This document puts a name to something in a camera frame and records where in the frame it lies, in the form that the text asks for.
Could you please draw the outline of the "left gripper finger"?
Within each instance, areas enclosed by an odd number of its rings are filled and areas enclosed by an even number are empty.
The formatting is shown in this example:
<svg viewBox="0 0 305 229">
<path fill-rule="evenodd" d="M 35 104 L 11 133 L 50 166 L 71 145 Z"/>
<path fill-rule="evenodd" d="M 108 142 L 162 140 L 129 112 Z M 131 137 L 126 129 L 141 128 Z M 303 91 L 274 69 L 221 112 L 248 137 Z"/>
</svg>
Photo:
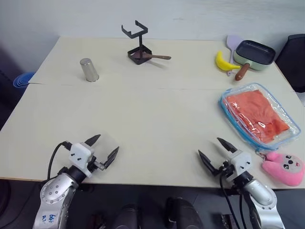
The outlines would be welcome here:
<svg viewBox="0 0 305 229">
<path fill-rule="evenodd" d="M 97 140 L 100 138 L 101 134 L 98 134 L 98 135 L 94 135 L 93 137 L 87 139 L 84 143 L 88 146 L 93 146 Z"/>
<path fill-rule="evenodd" d="M 119 147 L 116 147 L 107 157 L 105 162 L 97 162 L 95 161 L 94 164 L 99 170 L 106 170 L 109 165 L 114 161 L 119 151 Z"/>
</svg>

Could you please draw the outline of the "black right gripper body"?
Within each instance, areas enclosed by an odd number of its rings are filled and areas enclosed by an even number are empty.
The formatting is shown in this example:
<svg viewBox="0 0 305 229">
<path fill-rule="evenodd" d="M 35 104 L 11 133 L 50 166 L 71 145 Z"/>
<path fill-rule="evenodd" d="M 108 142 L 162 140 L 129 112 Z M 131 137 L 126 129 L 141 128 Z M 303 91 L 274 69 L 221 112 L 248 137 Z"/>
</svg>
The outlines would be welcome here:
<svg viewBox="0 0 305 229">
<path fill-rule="evenodd" d="M 225 160 L 220 166 L 220 177 L 225 178 L 226 181 L 233 181 L 235 178 L 235 167 L 228 160 Z"/>
</svg>

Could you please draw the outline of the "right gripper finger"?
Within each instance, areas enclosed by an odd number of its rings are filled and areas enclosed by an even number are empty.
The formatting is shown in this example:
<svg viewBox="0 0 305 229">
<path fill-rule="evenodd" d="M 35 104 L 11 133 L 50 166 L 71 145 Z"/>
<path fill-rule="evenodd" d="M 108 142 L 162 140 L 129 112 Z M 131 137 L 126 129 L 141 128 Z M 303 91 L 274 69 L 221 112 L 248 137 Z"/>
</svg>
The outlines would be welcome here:
<svg viewBox="0 0 305 229">
<path fill-rule="evenodd" d="M 234 153 L 237 151 L 237 148 L 232 145 L 231 143 L 227 142 L 226 140 L 222 138 L 217 138 L 217 140 L 221 143 L 221 145 L 229 152 Z"/>
<path fill-rule="evenodd" d="M 221 165 L 219 168 L 215 168 L 212 165 L 210 159 L 201 150 L 198 150 L 198 153 L 201 158 L 201 161 L 206 166 L 206 168 L 212 173 L 213 176 L 217 176 L 223 172 L 223 165 Z"/>
</svg>

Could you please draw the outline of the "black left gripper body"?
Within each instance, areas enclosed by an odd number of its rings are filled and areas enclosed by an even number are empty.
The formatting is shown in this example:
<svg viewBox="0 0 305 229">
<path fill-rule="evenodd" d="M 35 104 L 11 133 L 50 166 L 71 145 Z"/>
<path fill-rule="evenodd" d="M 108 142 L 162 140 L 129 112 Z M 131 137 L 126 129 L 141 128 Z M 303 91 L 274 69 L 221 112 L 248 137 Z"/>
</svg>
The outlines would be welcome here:
<svg viewBox="0 0 305 229">
<path fill-rule="evenodd" d="M 96 157 L 92 156 L 91 160 L 88 162 L 87 169 L 92 173 L 96 169 L 100 168 L 100 163 L 96 162 Z"/>
</svg>

